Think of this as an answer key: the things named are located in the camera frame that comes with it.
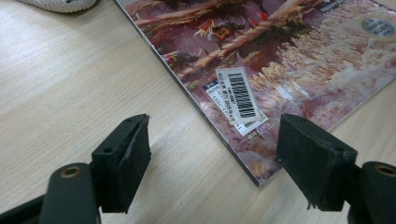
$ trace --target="magazine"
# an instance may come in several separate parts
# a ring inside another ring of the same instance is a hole
[[[115,1],[256,185],[281,113],[329,130],[396,76],[396,13],[371,0]]]

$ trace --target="light wood surface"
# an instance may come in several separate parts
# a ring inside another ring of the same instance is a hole
[[[14,0],[0,8],[0,213],[147,113],[152,160],[129,213],[103,223],[347,223],[347,204],[306,210],[285,171],[257,188],[112,1],[72,15]],[[358,165],[396,165],[395,96],[391,82],[332,130]]]

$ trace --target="barcode sticker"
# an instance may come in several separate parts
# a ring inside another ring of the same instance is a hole
[[[231,124],[248,123],[261,119],[259,108],[248,84],[245,69],[216,69],[221,96]]]
[[[224,104],[224,100],[221,96],[220,92],[220,87],[219,87],[219,82],[217,80],[214,80],[206,85],[204,85],[204,89],[206,93],[210,96],[210,98],[215,102],[215,104],[220,108],[221,112],[225,116],[228,117],[227,112],[226,112],[226,107]],[[251,131],[255,130],[262,124],[264,124],[265,121],[268,120],[268,118],[260,111],[260,114],[262,116],[260,121],[251,121],[248,123],[241,123],[241,124],[235,124],[234,127],[235,129],[242,135],[245,136]]]

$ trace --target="wood grain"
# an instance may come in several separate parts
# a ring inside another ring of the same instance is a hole
[[[348,205],[307,211],[284,171],[257,188],[113,2],[71,15],[13,0],[0,8],[0,213],[147,113],[152,161],[129,213],[103,223],[347,223]],[[395,95],[392,82],[332,130],[358,165],[396,164]]]

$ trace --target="white shoe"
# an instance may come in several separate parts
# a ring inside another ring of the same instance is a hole
[[[71,13],[84,10],[93,6],[96,0],[18,0],[43,9]]]

